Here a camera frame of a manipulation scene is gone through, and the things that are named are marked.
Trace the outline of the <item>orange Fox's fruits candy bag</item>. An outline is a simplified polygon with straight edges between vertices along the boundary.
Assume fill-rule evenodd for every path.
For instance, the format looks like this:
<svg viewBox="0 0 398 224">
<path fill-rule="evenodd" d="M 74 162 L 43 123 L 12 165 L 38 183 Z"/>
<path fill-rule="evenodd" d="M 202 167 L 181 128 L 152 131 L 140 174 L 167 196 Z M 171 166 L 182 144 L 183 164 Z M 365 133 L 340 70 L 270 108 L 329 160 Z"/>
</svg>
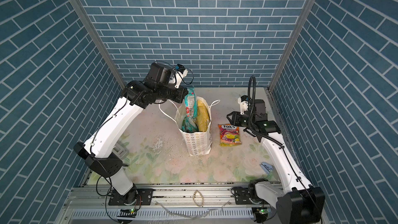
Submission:
<svg viewBox="0 0 398 224">
<path fill-rule="evenodd" d="M 231 124 L 219 124 L 220 146 L 238 146 L 241 145 L 239 127 Z"/>
</svg>

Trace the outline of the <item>yellow chips bag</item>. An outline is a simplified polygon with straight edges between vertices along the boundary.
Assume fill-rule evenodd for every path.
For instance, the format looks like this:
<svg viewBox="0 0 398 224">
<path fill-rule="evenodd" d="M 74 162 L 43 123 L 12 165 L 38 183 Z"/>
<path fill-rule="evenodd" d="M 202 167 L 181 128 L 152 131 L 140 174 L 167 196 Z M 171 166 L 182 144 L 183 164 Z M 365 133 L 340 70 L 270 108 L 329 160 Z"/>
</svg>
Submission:
<svg viewBox="0 0 398 224">
<path fill-rule="evenodd" d="M 197 100 L 198 115 L 197 127 L 199 132 L 206 132 L 210 124 L 210 117 L 206 105 L 201 100 Z"/>
</svg>

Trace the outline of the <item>white printed paper bag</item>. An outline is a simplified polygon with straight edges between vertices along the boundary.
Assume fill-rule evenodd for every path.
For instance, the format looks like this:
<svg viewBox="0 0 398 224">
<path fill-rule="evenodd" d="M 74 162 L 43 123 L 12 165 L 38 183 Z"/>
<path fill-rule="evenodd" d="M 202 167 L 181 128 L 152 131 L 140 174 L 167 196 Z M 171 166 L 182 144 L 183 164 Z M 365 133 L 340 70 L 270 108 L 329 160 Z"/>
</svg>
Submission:
<svg viewBox="0 0 398 224">
<path fill-rule="evenodd" d="M 197 97 L 197 100 L 202 102 L 202 105 L 206 108 L 206 112 L 208 115 L 208 120 L 203 122 L 204 124 L 206 124 L 205 132 L 199 131 L 199 132 L 189 133 L 182 129 L 183 120 L 186 119 L 187 117 L 186 107 L 184 106 L 184 104 L 182 104 L 180 107 L 177 107 L 174 102 L 169 100 L 169 102 L 171 102 L 176 108 L 175 117 L 171 117 L 170 115 L 168 115 L 165 111 L 161 109 L 161 106 L 159 105 L 159 110 L 161 111 L 161 113 L 176 123 L 178 130 L 185 141 L 188 154 L 190 156 L 195 156 L 195 157 L 207 155 L 210 153 L 212 145 L 211 108 L 220 103 L 220 100 L 215 100 L 209 105 L 204 98 L 199 96 Z"/>
</svg>

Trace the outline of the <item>green Fox's mint candy bag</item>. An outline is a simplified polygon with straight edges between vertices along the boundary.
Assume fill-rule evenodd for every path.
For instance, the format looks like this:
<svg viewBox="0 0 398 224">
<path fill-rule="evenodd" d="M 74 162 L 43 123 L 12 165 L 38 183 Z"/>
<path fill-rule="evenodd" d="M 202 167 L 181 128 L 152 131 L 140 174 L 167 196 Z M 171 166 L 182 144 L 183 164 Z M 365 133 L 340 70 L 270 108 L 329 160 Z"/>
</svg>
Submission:
<svg viewBox="0 0 398 224">
<path fill-rule="evenodd" d="M 198 104 L 194 88 L 188 88 L 188 94 L 184 98 L 187 117 L 196 121 L 198 116 Z"/>
</svg>

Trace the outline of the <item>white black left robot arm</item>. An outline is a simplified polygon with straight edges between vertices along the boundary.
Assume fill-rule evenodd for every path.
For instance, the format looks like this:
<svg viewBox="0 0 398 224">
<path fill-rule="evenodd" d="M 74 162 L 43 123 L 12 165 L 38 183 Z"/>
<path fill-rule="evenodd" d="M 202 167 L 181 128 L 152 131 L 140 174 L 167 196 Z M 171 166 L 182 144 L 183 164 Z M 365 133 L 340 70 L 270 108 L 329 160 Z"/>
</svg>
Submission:
<svg viewBox="0 0 398 224">
<path fill-rule="evenodd" d="M 123 161 L 113 152 L 130 123 L 149 105 L 167 100 L 182 103 L 188 94 L 181 86 L 190 70 L 181 64 L 153 62 L 142 81 L 133 80 L 122 90 L 114 109 L 95 133 L 74 146 L 75 153 L 90 170 L 108 179 L 112 189 L 131 203 L 136 195 L 133 182 L 123 169 Z"/>
</svg>

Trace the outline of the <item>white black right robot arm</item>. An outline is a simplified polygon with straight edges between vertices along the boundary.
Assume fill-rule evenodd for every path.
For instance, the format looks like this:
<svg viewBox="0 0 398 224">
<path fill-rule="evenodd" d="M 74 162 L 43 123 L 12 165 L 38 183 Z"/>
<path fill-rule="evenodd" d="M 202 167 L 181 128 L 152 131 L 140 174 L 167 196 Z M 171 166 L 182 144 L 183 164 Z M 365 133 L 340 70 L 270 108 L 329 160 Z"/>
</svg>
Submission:
<svg viewBox="0 0 398 224">
<path fill-rule="evenodd" d="M 277 188 L 266 179 L 252 180 L 248 186 L 251 200 L 269 204 L 271 213 L 283 224 L 322 223 L 324 192 L 310 182 L 295 162 L 279 126 L 268 119 L 265 102 L 244 95 L 238 103 L 240 110 L 228 114 L 227 120 L 258 139 L 268 151 L 282 185 Z"/>
</svg>

